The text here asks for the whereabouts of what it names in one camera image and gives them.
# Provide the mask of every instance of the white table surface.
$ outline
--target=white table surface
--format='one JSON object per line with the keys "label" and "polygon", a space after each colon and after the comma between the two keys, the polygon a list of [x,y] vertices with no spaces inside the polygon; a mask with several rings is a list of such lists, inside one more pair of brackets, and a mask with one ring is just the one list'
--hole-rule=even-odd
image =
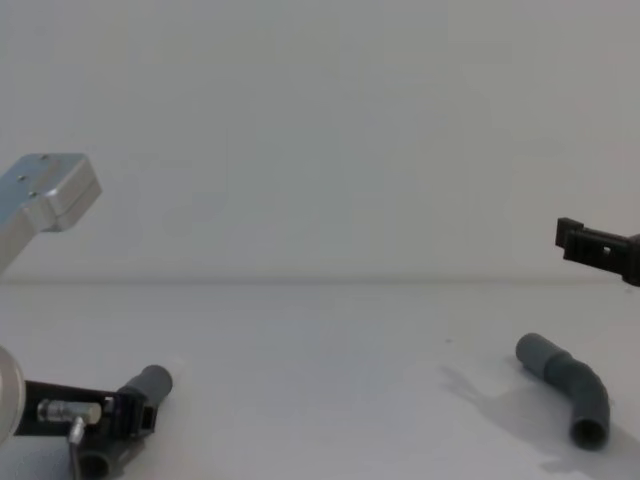
{"label": "white table surface", "polygon": [[[620,285],[2,286],[32,380],[117,388],[184,363],[127,480],[636,478],[640,292]],[[615,402],[576,450],[568,403],[523,374],[536,331]],[[0,478],[66,479],[64,443],[12,439]]]}

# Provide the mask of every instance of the white wall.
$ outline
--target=white wall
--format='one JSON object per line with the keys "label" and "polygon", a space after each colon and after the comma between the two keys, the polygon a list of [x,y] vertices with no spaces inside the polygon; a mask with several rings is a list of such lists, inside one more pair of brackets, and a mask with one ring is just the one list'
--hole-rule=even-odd
{"label": "white wall", "polygon": [[640,231],[640,4],[0,0],[0,167],[105,195],[13,278],[548,277]]}

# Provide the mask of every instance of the black mount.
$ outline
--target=black mount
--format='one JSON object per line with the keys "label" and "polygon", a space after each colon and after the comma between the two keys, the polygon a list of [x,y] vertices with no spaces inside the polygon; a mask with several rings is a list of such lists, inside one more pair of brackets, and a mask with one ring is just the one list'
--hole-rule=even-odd
{"label": "black mount", "polygon": [[158,405],[149,405],[147,399],[132,392],[106,392],[83,388],[27,381],[27,400],[18,436],[66,437],[68,423],[38,420],[38,406],[43,400],[98,403],[102,418],[97,425],[88,425],[87,437],[111,439],[140,438],[153,433]]}
{"label": "black mount", "polygon": [[564,248],[565,260],[617,273],[626,283],[640,287],[640,235],[623,237],[560,218],[556,246]]}

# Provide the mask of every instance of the black clamp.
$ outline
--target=black clamp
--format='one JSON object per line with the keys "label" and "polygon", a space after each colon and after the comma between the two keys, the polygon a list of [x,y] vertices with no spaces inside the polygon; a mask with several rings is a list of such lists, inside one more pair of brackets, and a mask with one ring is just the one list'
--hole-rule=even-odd
{"label": "black clamp", "polygon": [[583,223],[560,218],[556,246],[564,249],[564,259],[622,275],[640,287],[640,235],[624,237],[585,228]]}
{"label": "black clamp", "polygon": [[24,413],[15,435],[66,437],[74,408],[84,408],[88,416],[99,412],[95,422],[82,425],[71,450],[74,478],[85,480],[123,473],[124,465],[143,448],[144,438],[155,431],[160,403],[173,388],[169,372],[157,365],[146,367],[116,392],[25,383]]}

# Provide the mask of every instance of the pipe opening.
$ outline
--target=pipe opening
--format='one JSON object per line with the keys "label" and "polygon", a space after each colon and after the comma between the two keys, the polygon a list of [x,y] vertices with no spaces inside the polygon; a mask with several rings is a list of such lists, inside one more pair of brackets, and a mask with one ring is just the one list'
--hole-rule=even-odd
{"label": "pipe opening", "polygon": [[571,427],[571,438],[580,448],[598,450],[607,442],[607,430],[598,422],[582,419]]}
{"label": "pipe opening", "polygon": [[82,476],[88,480],[100,480],[110,473],[109,463],[99,455],[85,455],[80,459]]}

